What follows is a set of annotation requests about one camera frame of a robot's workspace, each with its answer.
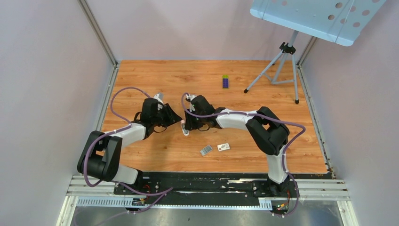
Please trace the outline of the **white staple box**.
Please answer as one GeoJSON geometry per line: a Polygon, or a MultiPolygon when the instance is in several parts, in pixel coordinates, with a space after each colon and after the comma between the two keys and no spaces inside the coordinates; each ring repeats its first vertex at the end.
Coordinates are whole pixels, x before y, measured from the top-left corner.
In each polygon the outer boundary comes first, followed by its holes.
{"type": "Polygon", "coordinates": [[[230,145],[229,143],[224,143],[224,144],[220,144],[217,146],[218,151],[226,151],[226,150],[230,150],[230,145]]]}

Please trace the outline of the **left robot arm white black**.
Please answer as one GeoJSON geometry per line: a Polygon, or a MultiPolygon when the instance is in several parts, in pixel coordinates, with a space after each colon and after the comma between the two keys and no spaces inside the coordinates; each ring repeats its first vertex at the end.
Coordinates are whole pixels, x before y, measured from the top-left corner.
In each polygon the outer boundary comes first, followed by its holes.
{"type": "Polygon", "coordinates": [[[79,158],[79,173],[106,182],[122,182],[132,194],[140,194],[142,172],[120,163],[121,151],[128,145],[147,139],[156,127],[167,128],[182,118],[169,104],[157,98],[146,98],[142,110],[126,127],[109,132],[92,131],[79,158]]]}

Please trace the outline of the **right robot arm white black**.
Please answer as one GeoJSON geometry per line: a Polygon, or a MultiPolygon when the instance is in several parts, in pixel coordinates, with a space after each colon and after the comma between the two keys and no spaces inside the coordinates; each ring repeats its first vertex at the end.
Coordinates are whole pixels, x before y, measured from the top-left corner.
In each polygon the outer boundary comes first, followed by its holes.
{"type": "Polygon", "coordinates": [[[182,100],[190,103],[185,110],[185,130],[203,126],[216,129],[241,129],[248,131],[257,147],[266,154],[271,182],[269,191],[282,196],[287,191],[287,173],[283,169],[282,150],[288,143],[289,129],[267,107],[257,111],[238,112],[228,108],[214,108],[204,96],[183,94],[182,100]]]}

